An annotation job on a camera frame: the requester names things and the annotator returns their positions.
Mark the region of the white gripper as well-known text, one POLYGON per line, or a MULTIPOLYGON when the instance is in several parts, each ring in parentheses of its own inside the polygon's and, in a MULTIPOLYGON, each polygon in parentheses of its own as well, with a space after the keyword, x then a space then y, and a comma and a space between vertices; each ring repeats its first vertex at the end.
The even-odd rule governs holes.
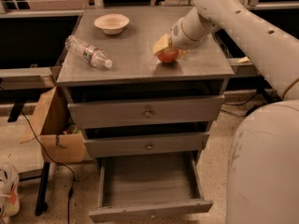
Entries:
POLYGON ((175 48, 179 49, 177 56, 177 60, 179 60, 189 53, 185 49, 195 49, 203 38, 199 17, 180 18, 172 26, 170 35, 162 35, 154 44, 152 52, 157 55, 159 52, 169 49, 172 43, 175 48))

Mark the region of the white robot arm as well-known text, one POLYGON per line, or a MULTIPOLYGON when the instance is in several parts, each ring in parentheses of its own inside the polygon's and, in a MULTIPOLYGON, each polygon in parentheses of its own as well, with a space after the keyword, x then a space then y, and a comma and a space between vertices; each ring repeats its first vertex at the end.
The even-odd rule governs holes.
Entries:
POLYGON ((223 29, 279 101, 248 115, 228 160, 226 224, 299 224, 299 40, 247 10, 248 0, 193 0, 154 45, 156 55, 194 49, 223 29))

